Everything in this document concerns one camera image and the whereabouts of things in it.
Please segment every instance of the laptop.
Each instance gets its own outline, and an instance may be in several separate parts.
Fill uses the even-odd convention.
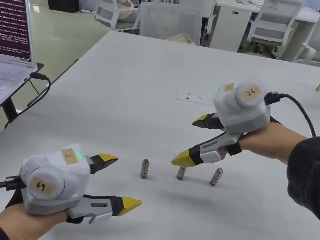
[[[0,105],[38,70],[28,0],[0,0]]]

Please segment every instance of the laptop screen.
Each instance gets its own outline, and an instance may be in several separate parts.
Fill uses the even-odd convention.
[[[31,62],[26,0],[0,0],[0,54]]]

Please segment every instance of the label sticker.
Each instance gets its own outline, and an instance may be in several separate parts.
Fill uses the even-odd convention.
[[[244,100],[250,102],[261,95],[261,90],[257,85],[248,87],[242,94]]]
[[[38,177],[35,177],[31,181],[29,188],[38,194],[41,194],[43,196],[46,196],[47,198],[50,198],[52,194],[55,193],[57,187]]]
[[[224,92],[225,93],[231,92],[233,90],[235,90],[235,84],[234,83],[231,83],[231,84],[228,84],[228,85],[224,86]]]
[[[67,165],[77,164],[79,162],[73,149],[64,149],[61,153]]]

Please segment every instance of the table surface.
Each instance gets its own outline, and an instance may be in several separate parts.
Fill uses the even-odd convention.
[[[133,197],[142,206],[97,225],[64,223],[45,240],[318,240],[319,221],[288,196],[282,163],[243,152],[189,168],[177,181],[171,160],[220,134],[192,126],[215,108],[178,101],[178,92],[213,96],[220,86],[257,76],[296,97],[319,131],[319,75],[316,67],[111,31],[0,134],[1,177],[17,175],[26,158],[73,143],[86,155],[119,157],[92,176],[87,193]],[[292,102],[275,104],[272,115],[310,136]],[[150,161],[147,180],[140,179],[143,159]],[[212,188],[219,167],[224,175]],[[0,191],[1,205],[11,196]]]
[[[259,13],[262,5],[264,4],[264,0],[253,0],[256,5],[252,5],[250,3],[238,3],[236,0],[217,0],[217,6],[231,8],[239,11],[251,12],[251,13]],[[309,23],[317,23],[320,18],[320,13],[315,10],[304,7],[298,14],[297,20],[302,22]]]

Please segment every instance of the drawer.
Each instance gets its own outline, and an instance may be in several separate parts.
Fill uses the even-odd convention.
[[[227,7],[221,7],[218,16],[218,21],[225,23],[238,23],[238,24],[248,24],[251,18],[252,12],[239,11],[236,9],[231,9]]]

